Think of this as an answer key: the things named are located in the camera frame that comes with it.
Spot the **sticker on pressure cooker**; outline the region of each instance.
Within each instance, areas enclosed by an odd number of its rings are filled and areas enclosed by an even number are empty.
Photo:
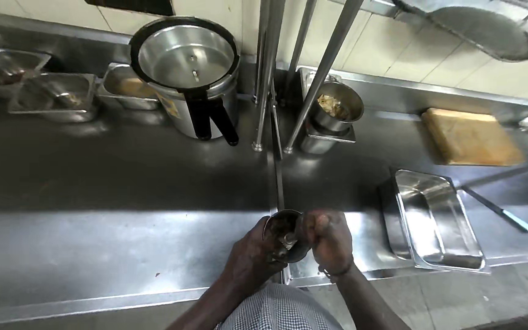
[[[181,118],[181,116],[178,114],[177,106],[174,105],[174,102],[172,100],[166,99],[162,95],[158,95],[158,99],[160,99],[160,102],[162,102],[162,105],[166,109],[166,111],[176,118]]]

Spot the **stainless steel counter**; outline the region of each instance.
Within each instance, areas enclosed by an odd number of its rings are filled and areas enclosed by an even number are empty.
[[[111,116],[1,116],[0,322],[197,299],[276,208],[239,106],[237,147]]]
[[[249,91],[252,71],[244,71],[240,90]],[[357,142],[322,156],[297,150],[275,159],[269,128],[268,151],[254,152],[256,111],[245,99],[237,147],[167,124],[120,122],[111,111],[78,125],[0,115],[0,322],[197,299],[232,243],[282,204],[344,210],[356,264],[371,280],[427,272],[389,248],[376,191],[389,167],[449,176],[456,186],[515,168],[440,165],[418,114],[430,106],[490,110],[510,123],[528,115],[528,101],[333,73],[367,109],[354,125]],[[285,141],[292,114],[279,113]],[[527,157],[517,168],[528,167],[528,135],[511,135]],[[528,221],[528,172],[473,189]],[[528,261],[528,234],[462,199],[491,266]],[[284,279],[328,283],[311,255]]]
[[[418,274],[413,263],[397,259],[388,244],[378,184],[388,178],[388,168],[408,169],[451,177],[454,184],[473,184],[473,189],[528,221],[528,171],[504,180],[483,184],[501,173],[528,168],[528,134],[509,127],[528,114],[528,100],[421,83],[332,71],[360,94],[363,117],[354,124],[357,142],[338,143],[324,155],[300,151],[282,161],[286,208],[306,210],[329,207],[346,212],[354,238],[356,265],[369,279]],[[419,114],[427,108],[492,112],[505,123],[527,162],[514,167],[442,165],[434,142]],[[284,140],[292,118],[284,113]],[[489,266],[528,261],[528,234],[513,227],[464,192],[462,200]],[[290,285],[327,284],[309,254],[289,266]]]

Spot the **steel countertop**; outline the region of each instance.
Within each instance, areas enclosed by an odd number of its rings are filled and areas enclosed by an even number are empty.
[[[357,142],[276,162],[271,151],[250,147],[257,116],[246,100],[234,148],[168,125],[107,120],[78,132],[39,117],[1,116],[0,322],[197,299],[233,242],[275,211],[278,196],[285,208],[345,211],[356,264],[369,279],[426,272],[390,251],[376,193],[388,169],[449,176],[458,187],[511,168],[440,165],[418,111],[457,104],[506,119],[527,113],[528,101],[333,73],[367,106],[354,126]],[[279,111],[286,139],[292,122]],[[528,159],[528,135],[511,135]],[[528,172],[473,188],[528,221]],[[461,196],[489,264],[528,261],[528,234]],[[289,285],[328,283],[310,254],[284,277]]]

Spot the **person's left hand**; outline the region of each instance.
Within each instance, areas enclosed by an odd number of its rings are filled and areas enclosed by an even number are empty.
[[[287,266],[279,261],[266,261],[266,256],[273,250],[272,242],[262,240],[268,218],[261,218],[253,229],[233,245],[221,275],[230,281],[230,285],[236,287],[244,298],[252,295],[272,275]]]

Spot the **pressure cooker handle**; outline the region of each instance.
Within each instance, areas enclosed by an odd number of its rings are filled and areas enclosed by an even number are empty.
[[[211,139],[210,106],[208,100],[187,97],[187,108],[189,109],[189,115],[191,115],[192,126],[197,139],[201,141]]]
[[[209,100],[211,103],[211,109],[209,111],[209,117],[215,123],[224,139],[230,146],[237,146],[239,142],[238,133],[235,131],[235,127],[229,119],[227,111],[225,111],[224,100],[221,96],[216,99]]]

